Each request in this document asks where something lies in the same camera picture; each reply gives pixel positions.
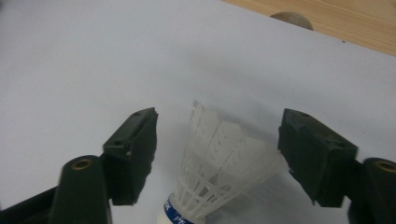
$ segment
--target shuttlecock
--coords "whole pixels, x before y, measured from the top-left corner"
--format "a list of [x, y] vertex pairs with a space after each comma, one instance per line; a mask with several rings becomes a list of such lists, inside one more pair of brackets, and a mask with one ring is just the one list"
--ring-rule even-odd
[[194, 102], [190, 133], [175, 193], [157, 224], [204, 224], [205, 216], [275, 174], [285, 161], [240, 126], [221, 121]]

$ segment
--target hole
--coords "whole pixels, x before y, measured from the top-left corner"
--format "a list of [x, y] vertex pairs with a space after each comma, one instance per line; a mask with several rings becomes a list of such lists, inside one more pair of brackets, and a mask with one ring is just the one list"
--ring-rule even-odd
[[93, 164], [91, 160], [83, 159], [81, 161], [76, 161], [72, 165], [73, 170], [84, 170], [88, 167], [90, 167]]
[[215, 202], [217, 200], [218, 200], [218, 197], [212, 195], [212, 196], [210, 196], [210, 198], [207, 201], [210, 202], [210, 203], [213, 203], [213, 202]]
[[114, 145], [116, 145], [116, 146], [120, 146], [120, 145], [122, 145], [122, 144], [123, 144], [123, 142], [120, 141], [120, 140], [116, 140], [116, 141], [114, 142]]
[[396, 173], [396, 166], [388, 161], [378, 161], [375, 165], [384, 171]]
[[198, 194], [200, 197], [204, 197], [209, 192], [209, 189], [205, 186], [201, 192]]
[[230, 191], [231, 186], [230, 185], [225, 185], [225, 186], [221, 187], [220, 189], [223, 189], [225, 191]]

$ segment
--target black mechanical arm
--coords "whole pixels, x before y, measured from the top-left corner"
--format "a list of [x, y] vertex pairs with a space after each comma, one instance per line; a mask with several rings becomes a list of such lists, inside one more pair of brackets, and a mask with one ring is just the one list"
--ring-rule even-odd
[[311, 200], [322, 207], [351, 201], [351, 224], [396, 223], [396, 163], [355, 160], [358, 148], [315, 118], [285, 109], [278, 149], [291, 175]]
[[137, 202], [157, 146], [154, 108], [132, 114], [103, 145], [100, 157], [68, 162], [58, 187], [0, 212], [0, 224], [111, 223], [108, 201]]

